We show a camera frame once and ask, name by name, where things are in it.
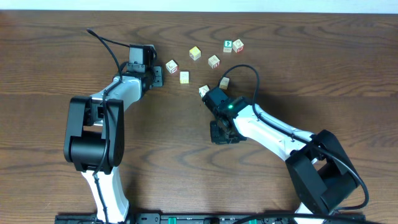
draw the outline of wood grain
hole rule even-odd
[[[369,220],[398,222],[398,16],[344,14],[0,12],[0,223],[53,223],[96,210],[88,184],[63,157],[68,102],[111,81],[116,67],[85,32],[154,44],[190,84],[165,73],[125,114],[124,191],[135,207],[163,212],[262,212],[299,205],[285,164],[254,141],[211,144],[211,113],[198,88],[229,67],[261,74],[258,103],[301,129],[334,132],[367,184]],[[240,38],[241,54],[224,54]],[[188,51],[202,51],[193,61]],[[111,46],[120,61],[125,48]],[[216,54],[220,68],[207,59]],[[251,96],[249,70],[228,94]],[[361,203],[356,190],[345,205]]]

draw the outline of wooden surface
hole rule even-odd
[[[210,142],[211,113],[198,88],[229,67],[255,66],[258,103],[300,129],[335,133],[367,184],[369,220],[398,222],[398,16],[151,12],[0,12],[0,223],[53,223],[96,210],[88,184],[63,157],[68,103],[111,81],[116,67],[85,32],[154,44],[190,84],[165,70],[165,85],[125,113],[120,166],[133,206],[163,212],[295,210],[299,200],[276,155],[254,141]],[[223,40],[244,51],[224,54]],[[193,61],[188,51],[198,46]],[[124,47],[112,45],[120,61]],[[207,59],[221,65],[212,70]],[[231,73],[228,93],[251,96],[250,70]],[[357,189],[345,202],[363,200]]]

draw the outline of white wall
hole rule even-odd
[[[398,0],[0,0],[0,9],[397,14]]]

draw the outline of wooden table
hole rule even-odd
[[[258,103],[300,129],[336,134],[367,184],[369,220],[398,222],[398,16],[171,12],[0,12],[0,223],[53,223],[92,213],[85,179],[63,157],[69,100],[102,90],[116,73],[86,28],[124,43],[154,44],[165,85],[125,113],[120,166],[134,207],[163,212],[262,212],[299,205],[289,174],[257,142],[210,142],[213,119],[198,95],[229,67],[261,74]],[[244,51],[223,53],[240,38]],[[198,46],[197,61],[188,51]],[[111,45],[120,61],[128,50]],[[219,68],[207,59],[216,54]],[[252,96],[255,78],[230,74],[228,94]],[[363,201],[357,189],[344,201]]]

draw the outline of wooden block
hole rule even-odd
[[[232,52],[232,40],[224,40],[224,52]]]
[[[220,60],[217,56],[213,55],[209,58],[209,65],[212,69],[215,69],[220,65]]]
[[[229,84],[229,78],[224,77],[220,82],[220,88],[226,90],[228,88],[228,84]]]
[[[180,72],[180,83],[189,83],[189,72]]]
[[[166,64],[166,68],[167,71],[169,71],[171,74],[173,74],[174,72],[176,72],[178,70],[178,65],[173,61],[169,61]]]
[[[199,95],[203,98],[209,90],[210,89],[207,85],[202,86],[199,88]]]
[[[234,51],[235,51],[236,53],[238,53],[238,52],[240,52],[240,51],[243,50],[243,43],[241,42],[240,39],[235,40],[235,41],[232,43],[232,49],[234,49]]]
[[[191,56],[193,60],[197,60],[198,58],[200,58],[201,52],[199,48],[197,46],[194,46],[191,50],[189,50],[189,56]]]

